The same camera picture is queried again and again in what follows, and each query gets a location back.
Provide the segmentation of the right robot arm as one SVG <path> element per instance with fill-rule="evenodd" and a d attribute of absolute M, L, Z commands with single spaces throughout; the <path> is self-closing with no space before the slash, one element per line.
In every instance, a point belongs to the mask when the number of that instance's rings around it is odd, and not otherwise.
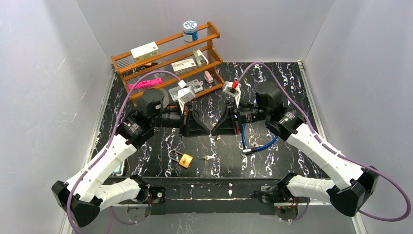
<path fill-rule="evenodd" d="M 311 131 L 301 114 L 284 104 L 283 93 L 274 83 L 258 84 L 255 103 L 241 104 L 240 87 L 236 81 L 224 83 L 223 92 L 230 100 L 211 134 L 236 135 L 243 132 L 243 124 L 264 121 L 271 133 L 299 149 L 328 175 L 328 179 L 316 179 L 288 173 L 262 194 L 283 200 L 314 198 L 330 203 L 343 215 L 354 216 L 372 195 L 378 174 L 340 158 L 337 150 Z"/>

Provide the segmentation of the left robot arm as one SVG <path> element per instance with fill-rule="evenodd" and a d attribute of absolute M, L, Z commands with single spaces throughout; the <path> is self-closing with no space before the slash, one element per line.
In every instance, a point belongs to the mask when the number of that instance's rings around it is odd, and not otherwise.
<path fill-rule="evenodd" d="M 184 137 L 206 136 L 209 129 L 198 119 L 191 101 L 195 93 L 189 86 L 178 91 L 178 106 L 164 107 L 164 93 L 147 89 L 136 106 L 116 124 L 109 142 L 77 174 L 67 181 L 57 181 L 52 192 L 72 224 L 82 228 L 100 213 L 125 200 L 147 203 L 150 185 L 139 175 L 104 185 L 105 180 L 129 156 L 154 135 L 155 127 L 176 128 Z"/>

